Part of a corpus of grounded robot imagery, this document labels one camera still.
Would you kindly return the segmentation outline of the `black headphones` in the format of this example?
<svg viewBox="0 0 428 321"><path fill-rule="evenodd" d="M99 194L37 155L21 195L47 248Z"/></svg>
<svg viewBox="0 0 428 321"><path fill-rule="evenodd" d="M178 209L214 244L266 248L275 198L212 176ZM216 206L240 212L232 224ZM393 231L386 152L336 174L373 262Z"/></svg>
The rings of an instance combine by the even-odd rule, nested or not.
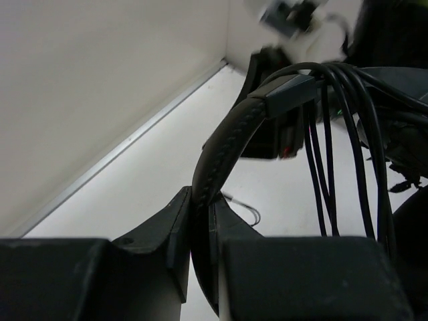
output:
<svg viewBox="0 0 428 321"><path fill-rule="evenodd" d="M304 106L304 144L320 234L366 237L389 259L414 312L427 319L427 70L330 62L336 116L316 123ZM191 254L211 285L209 206L265 116L258 98L237 101L205 143L192 182Z"/></svg>

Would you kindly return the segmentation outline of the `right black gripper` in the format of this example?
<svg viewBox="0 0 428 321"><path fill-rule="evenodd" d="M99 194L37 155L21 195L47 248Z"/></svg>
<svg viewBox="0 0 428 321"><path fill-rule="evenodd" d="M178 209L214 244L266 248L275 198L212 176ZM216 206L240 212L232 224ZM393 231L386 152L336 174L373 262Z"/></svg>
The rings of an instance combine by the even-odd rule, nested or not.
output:
<svg viewBox="0 0 428 321"><path fill-rule="evenodd" d="M239 101L258 98L265 104L261 125L241 158L293 158L304 144L303 109L307 105L316 123L332 119L333 88L327 66L316 62L293 64L280 47L267 46L251 54Z"/></svg>

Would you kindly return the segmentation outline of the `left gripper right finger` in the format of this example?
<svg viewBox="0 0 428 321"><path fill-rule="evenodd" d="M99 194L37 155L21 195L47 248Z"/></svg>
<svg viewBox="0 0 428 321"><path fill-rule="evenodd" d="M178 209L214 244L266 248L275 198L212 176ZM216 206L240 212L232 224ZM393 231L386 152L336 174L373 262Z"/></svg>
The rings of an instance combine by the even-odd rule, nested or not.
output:
<svg viewBox="0 0 428 321"><path fill-rule="evenodd" d="M222 320L413 320L399 278L366 237L264 237L217 197L211 285Z"/></svg>

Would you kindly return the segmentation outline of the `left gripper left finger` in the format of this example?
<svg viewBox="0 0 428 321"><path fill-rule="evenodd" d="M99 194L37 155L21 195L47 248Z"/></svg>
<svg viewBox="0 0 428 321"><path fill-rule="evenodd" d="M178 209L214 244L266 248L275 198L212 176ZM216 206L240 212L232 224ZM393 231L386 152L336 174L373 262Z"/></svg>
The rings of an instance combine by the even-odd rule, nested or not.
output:
<svg viewBox="0 0 428 321"><path fill-rule="evenodd" d="M178 320L187 299L183 187L125 235L1 240L2 320Z"/></svg>

